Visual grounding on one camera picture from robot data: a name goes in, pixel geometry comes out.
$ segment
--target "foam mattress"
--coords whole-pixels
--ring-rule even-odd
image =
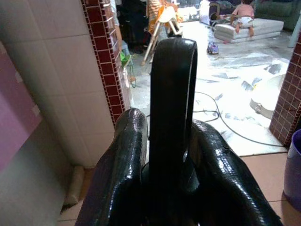
[[[214,36],[221,40],[232,43],[270,38],[280,34],[283,29],[284,22],[278,20],[254,19],[254,36],[250,37],[249,29],[241,28],[239,34],[235,32],[235,28],[229,24],[218,24],[215,26]]]

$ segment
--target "purple toy car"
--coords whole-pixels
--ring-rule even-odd
[[[211,41],[208,43],[207,53],[218,54],[218,46],[215,42]]]

